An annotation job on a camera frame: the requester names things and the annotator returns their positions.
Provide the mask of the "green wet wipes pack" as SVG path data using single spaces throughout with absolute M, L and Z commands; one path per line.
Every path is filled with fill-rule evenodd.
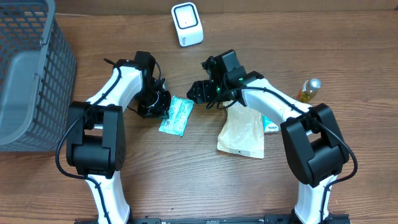
M 159 131 L 182 137 L 193 105 L 194 102 L 192 100 L 173 96 L 169 108 L 169 118 L 161 122 Z

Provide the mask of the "brown Pantree snack pouch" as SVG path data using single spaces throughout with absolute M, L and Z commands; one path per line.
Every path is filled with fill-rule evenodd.
M 217 150 L 256 159 L 264 158 L 262 114 L 235 103 L 218 135 Z

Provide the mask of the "small green sachet pack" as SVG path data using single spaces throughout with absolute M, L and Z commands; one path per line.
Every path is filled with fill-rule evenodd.
M 268 117 L 262 116 L 264 134 L 278 133 L 280 128 L 273 123 Z

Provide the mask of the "yellow oil glass bottle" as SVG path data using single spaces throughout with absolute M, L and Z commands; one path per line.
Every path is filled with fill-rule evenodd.
M 307 80 L 297 95 L 297 101 L 302 103 L 310 102 L 321 88 L 322 83 L 317 78 Z

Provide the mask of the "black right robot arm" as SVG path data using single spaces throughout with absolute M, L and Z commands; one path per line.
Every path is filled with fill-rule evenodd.
M 282 133 L 285 155 L 299 181 L 298 200 L 289 215 L 266 215 L 265 223 L 349 223 L 348 215 L 328 211 L 333 185 L 352 178 L 357 168 L 339 177 L 348 160 L 357 164 L 329 106 L 310 106 L 280 90 L 256 71 L 247 72 L 231 49 L 202 62 L 207 80 L 196 81 L 187 97 L 206 108 L 224 101 L 240 103 L 267 116 Z

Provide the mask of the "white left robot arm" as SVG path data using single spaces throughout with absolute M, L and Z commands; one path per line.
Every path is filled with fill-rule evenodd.
M 120 59 L 112 66 L 111 78 L 96 95 L 69 106 L 68 129 L 60 144 L 67 146 L 67 162 L 76 174 L 61 172 L 88 184 L 98 211 L 95 223 L 132 223 L 121 183 L 126 159 L 124 111 L 137 100 L 134 112 L 140 117 L 167 119 L 171 95 L 165 78 L 153 76 L 159 64 L 152 56 Z

